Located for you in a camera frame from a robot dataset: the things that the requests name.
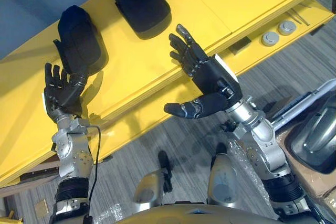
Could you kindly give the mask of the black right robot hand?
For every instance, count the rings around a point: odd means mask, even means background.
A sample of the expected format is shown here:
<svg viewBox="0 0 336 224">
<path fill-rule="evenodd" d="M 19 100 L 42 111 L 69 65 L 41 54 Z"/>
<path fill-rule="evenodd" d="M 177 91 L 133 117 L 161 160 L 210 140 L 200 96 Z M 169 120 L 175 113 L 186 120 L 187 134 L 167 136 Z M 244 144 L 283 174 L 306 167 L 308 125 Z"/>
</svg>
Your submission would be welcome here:
<svg viewBox="0 0 336 224">
<path fill-rule="evenodd" d="M 234 73 L 217 55 L 208 56 L 181 24 L 175 34 L 169 34 L 174 49 L 170 57 L 177 60 L 183 71 L 191 77 L 202 95 L 184 103 L 167 103 L 164 111 L 186 119 L 199 119 L 225 111 L 238 103 L 243 94 Z"/>
</svg>

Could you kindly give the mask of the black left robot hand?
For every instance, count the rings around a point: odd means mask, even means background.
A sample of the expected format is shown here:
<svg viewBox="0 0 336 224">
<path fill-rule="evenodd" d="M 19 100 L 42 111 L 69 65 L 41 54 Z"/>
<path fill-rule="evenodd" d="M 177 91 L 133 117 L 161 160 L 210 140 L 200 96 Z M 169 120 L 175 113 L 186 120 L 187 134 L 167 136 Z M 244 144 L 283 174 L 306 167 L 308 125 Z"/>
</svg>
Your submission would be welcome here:
<svg viewBox="0 0 336 224">
<path fill-rule="evenodd" d="M 63 115 L 82 116 L 80 96 L 88 81 L 87 69 L 68 74 L 58 65 L 45 64 L 44 102 L 54 123 Z"/>
</svg>

